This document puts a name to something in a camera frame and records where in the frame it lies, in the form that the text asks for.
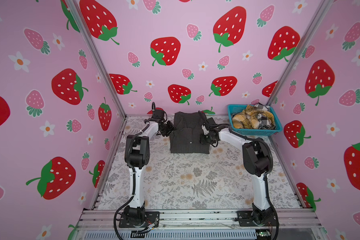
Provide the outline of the dark grey pinstripe shirt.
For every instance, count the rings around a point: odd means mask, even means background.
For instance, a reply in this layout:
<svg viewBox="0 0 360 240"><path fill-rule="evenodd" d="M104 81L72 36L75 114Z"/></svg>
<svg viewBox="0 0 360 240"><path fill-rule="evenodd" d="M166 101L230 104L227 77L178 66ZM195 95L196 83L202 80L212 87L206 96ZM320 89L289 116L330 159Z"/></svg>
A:
<svg viewBox="0 0 360 240"><path fill-rule="evenodd" d="M210 145L201 144L204 121L199 113L177 112L174 116L174 130L170 134L172 154L209 154Z"/></svg>

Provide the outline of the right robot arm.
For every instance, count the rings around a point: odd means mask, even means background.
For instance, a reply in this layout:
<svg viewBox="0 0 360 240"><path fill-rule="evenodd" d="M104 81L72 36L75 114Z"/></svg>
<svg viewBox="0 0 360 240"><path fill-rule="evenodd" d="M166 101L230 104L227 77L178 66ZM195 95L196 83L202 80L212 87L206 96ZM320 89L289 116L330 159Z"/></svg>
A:
<svg viewBox="0 0 360 240"><path fill-rule="evenodd" d="M278 214L269 193L268 175L273 170L274 162L267 143L261 138L243 136L232 129L221 131L215 128L200 136L200 142L204 145L216 146L220 141L242 151L243 165L252 178L253 211L245 221L252 222L257 226L279 227Z"/></svg>

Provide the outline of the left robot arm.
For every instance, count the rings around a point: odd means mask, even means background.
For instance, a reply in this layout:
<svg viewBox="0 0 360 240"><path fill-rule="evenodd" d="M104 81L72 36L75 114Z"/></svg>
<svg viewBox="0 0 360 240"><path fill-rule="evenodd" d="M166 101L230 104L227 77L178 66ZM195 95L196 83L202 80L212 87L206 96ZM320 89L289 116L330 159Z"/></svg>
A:
<svg viewBox="0 0 360 240"><path fill-rule="evenodd" d="M170 121L153 118L145 120L146 126L126 138L125 162L130 174L130 198L115 212L114 228L145 228L149 231L159 224L159 212L146 212L144 174L150 161L150 138L168 137L174 126Z"/></svg>

